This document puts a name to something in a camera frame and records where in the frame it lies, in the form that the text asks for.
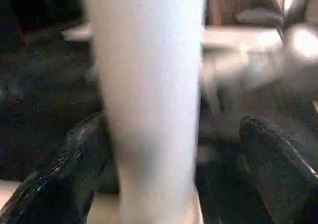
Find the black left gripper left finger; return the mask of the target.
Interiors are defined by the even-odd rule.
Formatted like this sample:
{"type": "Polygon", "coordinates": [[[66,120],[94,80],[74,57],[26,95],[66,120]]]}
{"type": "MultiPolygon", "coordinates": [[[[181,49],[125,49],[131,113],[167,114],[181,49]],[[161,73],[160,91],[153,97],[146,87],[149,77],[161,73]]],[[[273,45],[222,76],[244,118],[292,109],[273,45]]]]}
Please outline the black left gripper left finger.
{"type": "Polygon", "coordinates": [[[0,211],[2,224],[84,224],[108,163],[104,116],[87,117],[67,134],[46,168],[19,185],[0,211]]]}

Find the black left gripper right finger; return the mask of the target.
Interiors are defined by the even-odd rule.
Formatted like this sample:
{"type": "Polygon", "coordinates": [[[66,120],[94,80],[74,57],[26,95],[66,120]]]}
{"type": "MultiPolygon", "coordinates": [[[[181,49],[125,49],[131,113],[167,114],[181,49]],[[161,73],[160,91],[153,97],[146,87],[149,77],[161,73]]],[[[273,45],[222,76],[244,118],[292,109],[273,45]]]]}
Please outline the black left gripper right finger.
{"type": "Polygon", "coordinates": [[[318,222],[318,140],[297,121],[244,117],[250,176],[276,224],[318,222]]]}

